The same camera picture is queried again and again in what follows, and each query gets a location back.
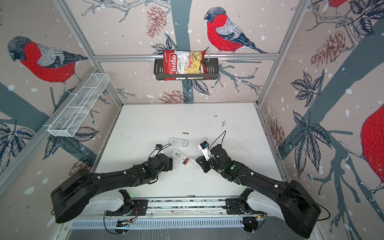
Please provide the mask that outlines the white remote control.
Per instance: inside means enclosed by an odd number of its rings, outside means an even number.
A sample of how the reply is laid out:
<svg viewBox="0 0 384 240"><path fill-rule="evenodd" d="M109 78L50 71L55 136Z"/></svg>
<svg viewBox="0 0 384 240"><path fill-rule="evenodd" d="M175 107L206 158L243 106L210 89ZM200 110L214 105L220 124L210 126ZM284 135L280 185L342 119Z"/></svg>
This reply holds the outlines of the white remote control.
<svg viewBox="0 0 384 240"><path fill-rule="evenodd" d="M183 161L186 159L186 158L189 158L187 155L185 155L184 153L182 153L180 150L174 148L173 150L171 150L170 152L170 156L174 159L174 160L177 160L178 162L180 162L181 164L183 164Z"/></svg>
<svg viewBox="0 0 384 240"><path fill-rule="evenodd" d="M180 138L169 138L168 144L171 144L172 146L175 146L175 147L186 148L189 145L189 141L185 139L180 139Z"/></svg>

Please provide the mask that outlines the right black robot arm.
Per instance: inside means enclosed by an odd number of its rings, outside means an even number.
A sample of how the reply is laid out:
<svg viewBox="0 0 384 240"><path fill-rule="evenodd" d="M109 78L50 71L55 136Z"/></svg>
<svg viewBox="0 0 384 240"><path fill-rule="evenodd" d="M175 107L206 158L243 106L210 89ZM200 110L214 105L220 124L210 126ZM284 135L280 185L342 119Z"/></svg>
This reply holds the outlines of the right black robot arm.
<svg viewBox="0 0 384 240"><path fill-rule="evenodd" d="M198 147L203 156L197 158L196 162L204 173L214 170L227 181L248 187L239 198L242 201L239 206L244 206L245 212L251 209L247 197L252 191L257 191L280 207L283 220L291 230L302 238L308 239L311 236L321 208L299 182L282 182L259 174L246 165L233 161L221 144L210 149L210 145L204 141Z"/></svg>

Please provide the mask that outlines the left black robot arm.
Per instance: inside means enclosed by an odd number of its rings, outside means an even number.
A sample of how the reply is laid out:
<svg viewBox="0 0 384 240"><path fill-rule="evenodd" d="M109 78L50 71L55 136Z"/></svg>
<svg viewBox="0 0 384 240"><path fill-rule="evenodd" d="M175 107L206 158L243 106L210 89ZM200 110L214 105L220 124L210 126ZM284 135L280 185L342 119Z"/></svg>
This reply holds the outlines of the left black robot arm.
<svg viewBox="0 0 384 240"><path fill-rule="evenodd" d="M58 224L73 220L82 213L90 199L104 192L138 187L157 179L161 172L173 169L173 159L158 154L139 165L110 173L79 170L51 192L52 215Z"/></svg>

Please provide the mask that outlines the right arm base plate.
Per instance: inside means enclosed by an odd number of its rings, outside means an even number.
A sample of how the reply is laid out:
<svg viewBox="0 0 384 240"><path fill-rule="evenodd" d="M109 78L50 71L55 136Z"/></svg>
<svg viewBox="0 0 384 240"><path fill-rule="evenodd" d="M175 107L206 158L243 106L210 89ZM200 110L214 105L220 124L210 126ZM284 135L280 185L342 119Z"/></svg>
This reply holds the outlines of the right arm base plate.
<svg viewBox="0 0 384 240"><path fill-rule="evenodd" d="M264 216L266 213L253 210L245 200L241 198L225 199L225 206L223 207L228 215L255 215Z"/></svg>

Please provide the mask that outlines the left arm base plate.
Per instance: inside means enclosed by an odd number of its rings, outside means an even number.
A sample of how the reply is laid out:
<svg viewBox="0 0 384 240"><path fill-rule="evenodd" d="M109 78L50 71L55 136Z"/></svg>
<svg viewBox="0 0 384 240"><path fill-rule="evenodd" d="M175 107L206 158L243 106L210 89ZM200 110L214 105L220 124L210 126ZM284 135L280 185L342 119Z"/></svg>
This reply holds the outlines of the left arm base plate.
<svg viewBox="0 0 384 240"><path fill-rule="evenodd" d="M106 211L106 216L108 217L140 217L145 216L148 208L148 200L132 200L132 203L124 203L118 210L115 212Z"/></svg>

